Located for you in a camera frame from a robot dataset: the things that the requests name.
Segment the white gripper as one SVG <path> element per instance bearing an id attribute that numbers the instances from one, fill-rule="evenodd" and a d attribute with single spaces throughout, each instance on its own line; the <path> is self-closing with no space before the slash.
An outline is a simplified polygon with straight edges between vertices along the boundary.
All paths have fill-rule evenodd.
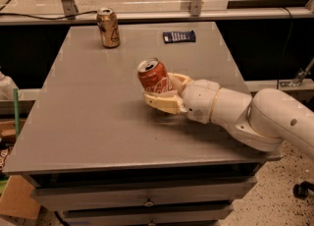
<path id="1" fill-rule="evenodd" d="M 145 102 L 170 114 L 184 113 L 186 109 L 188 119 L 202 124 L 209 123 L 212 105 L 220 85 L 206 80 L 192 81 L 189 76 L 182 74 L 169 73 L 168 76 L 173 90 L 176 91 L 145 92 Z"/>

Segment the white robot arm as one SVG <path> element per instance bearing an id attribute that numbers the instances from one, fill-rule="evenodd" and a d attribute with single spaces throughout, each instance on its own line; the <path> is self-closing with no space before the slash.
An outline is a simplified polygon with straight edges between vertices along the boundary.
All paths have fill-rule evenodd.
<path id="1" fill-rule="evenodd" d="M 168 77 L 172 90 L 143 94 L 151 107 L 218 125 L 235 140 L 260 151 L 274 151 L 287 141 L 314 159 L 314 113 L 285 92 L 263 88 L 250 95 L 186 75 Z"/>

